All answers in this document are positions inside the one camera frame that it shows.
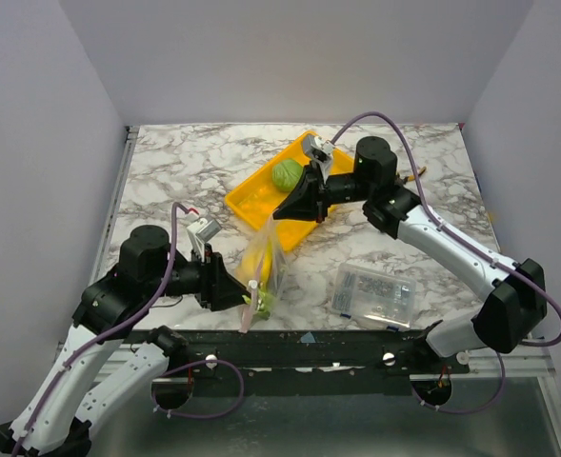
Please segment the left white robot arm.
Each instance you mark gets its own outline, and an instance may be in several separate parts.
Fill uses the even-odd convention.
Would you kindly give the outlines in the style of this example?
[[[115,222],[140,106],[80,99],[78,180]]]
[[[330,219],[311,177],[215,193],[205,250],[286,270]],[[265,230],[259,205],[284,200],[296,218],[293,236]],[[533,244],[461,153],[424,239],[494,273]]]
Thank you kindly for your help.
[[[11,456],[84,456],[96,427],[155,377],[179,374],[195,361],[174,330],[151,330],[131,358],[102,383],[100,369],[162,296],[192,295],[212,311],[243,304],[247,290],[231,276],[220,253],[204,245],[186,259],[163,228],[135,228],[119,260],[88,286],[72,316],[51,371],[25,410],[0,425],[0,452]]]

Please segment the clear zip top bag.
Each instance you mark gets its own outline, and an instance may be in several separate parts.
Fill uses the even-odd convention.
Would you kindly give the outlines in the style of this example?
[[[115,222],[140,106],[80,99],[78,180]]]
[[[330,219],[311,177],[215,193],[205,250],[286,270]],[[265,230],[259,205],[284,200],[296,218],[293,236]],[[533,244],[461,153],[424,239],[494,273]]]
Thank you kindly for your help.
[[[236,278],[245,286],[240,333],[247,333],[260,320],[269,320],[284,288],[288,261],[279,239],[277,221],[271,216],[248,243]]]

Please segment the yellow banana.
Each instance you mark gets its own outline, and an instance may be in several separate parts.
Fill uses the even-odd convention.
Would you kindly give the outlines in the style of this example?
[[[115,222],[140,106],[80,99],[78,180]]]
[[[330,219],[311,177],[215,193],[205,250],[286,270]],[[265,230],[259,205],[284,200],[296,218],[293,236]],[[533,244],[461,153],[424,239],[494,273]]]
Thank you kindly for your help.
[[[270,282],[273,268],[274,239],[270,236],[256,236],[247,245],[239,265],[236,278],[245,286],[249,280],[256,280],[261,286]]]

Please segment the celery stalk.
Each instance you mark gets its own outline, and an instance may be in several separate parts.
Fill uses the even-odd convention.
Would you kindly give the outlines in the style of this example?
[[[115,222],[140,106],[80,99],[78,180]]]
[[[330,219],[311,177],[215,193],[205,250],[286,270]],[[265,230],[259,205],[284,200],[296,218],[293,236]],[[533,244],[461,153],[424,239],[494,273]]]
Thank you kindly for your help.
[[[256,295],[257,301],[255,306],[251,304],[250,294],[243,295],[242,298],[247,308],[253,308],[252,314],[255,317],[264,320],[268,320],[271,317],[273,307],[276,303],[276,297],[270,292],[259,289]]]

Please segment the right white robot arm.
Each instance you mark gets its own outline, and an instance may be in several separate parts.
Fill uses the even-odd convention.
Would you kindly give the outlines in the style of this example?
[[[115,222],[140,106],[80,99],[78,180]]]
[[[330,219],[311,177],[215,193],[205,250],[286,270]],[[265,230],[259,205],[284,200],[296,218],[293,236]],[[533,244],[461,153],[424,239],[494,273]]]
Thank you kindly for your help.
[[[420,370],[436,372],[463,350],[508,354],[546,317],[546,302],[536,292],[545,286],[540,265],[488,250],[425,209],[423,199],[398,178],[397,156],[386,140],[359,140],[353,168],[343,174],[331,173],[331,142],[309,133],[301,148],[310,161],[273,219],[321,223],[330,207],[360,202],[372,226],[429,255],[481,301],[476,312],[426,329],[424,343],[413,350]]]

